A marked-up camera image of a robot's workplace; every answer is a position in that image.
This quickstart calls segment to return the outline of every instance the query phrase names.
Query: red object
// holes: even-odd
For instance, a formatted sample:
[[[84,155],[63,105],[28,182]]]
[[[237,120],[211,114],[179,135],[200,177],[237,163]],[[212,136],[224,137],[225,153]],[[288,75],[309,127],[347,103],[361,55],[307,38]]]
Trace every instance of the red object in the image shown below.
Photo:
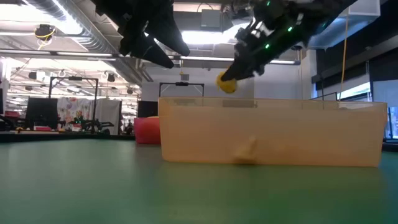
[[[19,118],[19,113],[16,111],[6,111],[4,115],[8,118]]]
[[[51,131],[50,127],[47,126],[34,126],[35,131]]]
[[[134,133],[139,144],[160,144],[159,117],[135,118]]]

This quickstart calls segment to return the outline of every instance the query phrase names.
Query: computer screen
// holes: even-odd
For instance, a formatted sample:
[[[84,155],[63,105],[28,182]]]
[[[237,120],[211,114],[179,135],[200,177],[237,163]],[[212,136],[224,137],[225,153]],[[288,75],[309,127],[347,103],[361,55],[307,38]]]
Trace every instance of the computer screen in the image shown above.
[[[33,130],[34,126],[48,126],[57,128],[58,111],[57,99],[29,98],[25,117],[26,128]]]

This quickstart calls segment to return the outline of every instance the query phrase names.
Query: desk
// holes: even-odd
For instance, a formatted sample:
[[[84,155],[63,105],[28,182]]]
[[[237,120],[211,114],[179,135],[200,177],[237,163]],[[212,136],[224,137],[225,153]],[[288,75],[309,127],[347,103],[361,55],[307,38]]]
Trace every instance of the desk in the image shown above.
[[[169,163],[160,147],[0,144],[0,223],[398,223],[398,154],[380,168]]]

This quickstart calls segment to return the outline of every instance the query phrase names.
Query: plastic container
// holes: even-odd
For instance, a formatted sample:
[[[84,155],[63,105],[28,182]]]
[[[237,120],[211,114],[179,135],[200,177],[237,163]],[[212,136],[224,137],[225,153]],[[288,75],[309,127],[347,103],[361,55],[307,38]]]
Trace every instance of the plastic container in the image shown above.
[[[378,166],[385,103],[163,97],[166,161]]]

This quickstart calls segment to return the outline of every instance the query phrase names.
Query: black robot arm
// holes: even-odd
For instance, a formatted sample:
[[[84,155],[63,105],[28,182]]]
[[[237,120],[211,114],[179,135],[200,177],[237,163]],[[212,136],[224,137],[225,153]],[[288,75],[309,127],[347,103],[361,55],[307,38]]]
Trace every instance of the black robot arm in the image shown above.
[[[307,46],[311,36],[321,33],[356,0],[314,0],[307,3],[282,0],[256,1],[254,19],[236,34],[234,62],[217,84],[227,93],[236,81],[262,75],[265,64],[293,45]]]

